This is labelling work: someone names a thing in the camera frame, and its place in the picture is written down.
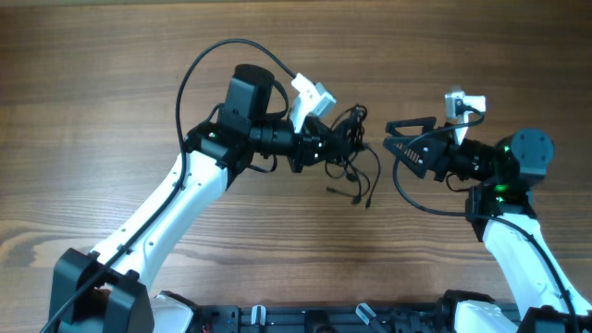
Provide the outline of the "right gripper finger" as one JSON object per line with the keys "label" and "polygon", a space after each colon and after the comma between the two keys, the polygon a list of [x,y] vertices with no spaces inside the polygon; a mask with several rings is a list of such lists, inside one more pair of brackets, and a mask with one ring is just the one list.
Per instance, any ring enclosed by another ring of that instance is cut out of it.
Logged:
{"label": "right gripper finger", "polygon": [[408,137],[408,134],[403,134],[400,132],[400,129],[418,128],[420,129],[420,134],[425,134],[434,129],[436,122],[436,117],[419,117],[390,121],[386,125],[386,133],[393,137]]}
{"label": "right gripper finger", "polygon": [[422,179],[436,160],[437,147],[430,141],[421,140],[408,146],[410,137],[388,137],[383,141],[384,147],[392,152],[418,178]]}

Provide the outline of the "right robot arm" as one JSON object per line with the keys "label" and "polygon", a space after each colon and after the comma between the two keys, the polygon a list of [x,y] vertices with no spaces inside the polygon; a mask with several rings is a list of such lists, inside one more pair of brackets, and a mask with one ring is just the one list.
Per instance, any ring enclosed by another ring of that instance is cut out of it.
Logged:
{"label": "right robot arm", "polygon": [[562,272],[543,238],[532,189],[547,176],[554,145],[539,129],[521,129],[490,146],[455,141],[459,126],[437,128],[424,117],[391,121],[385,147],[419,178],[474,179],[459,215],[496,259],[520,321],[505,316],[486,294],[448,290],[433,311],[435,331],[588,332],[591,304]]}

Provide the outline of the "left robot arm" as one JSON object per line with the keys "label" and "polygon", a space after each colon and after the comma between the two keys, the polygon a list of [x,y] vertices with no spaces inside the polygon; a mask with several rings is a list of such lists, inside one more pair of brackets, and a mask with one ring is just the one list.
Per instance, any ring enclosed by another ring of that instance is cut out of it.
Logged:
{"label": "left robot arm", "polygon": [[238,65],[225,101],[184,133],[179,156],[164,181],[121,226],[89,253],[66,251],[52,281],[49,332],[189,332],[200,311],[164,291],[155,278],[194,220],[217,200],[253,157],[285,156],[293,171],[318,163],[329,147],[323,117],[336,104],[321,83],[293,76],[297,95],[284,110],[268,111],[280,89],[274,75]]}

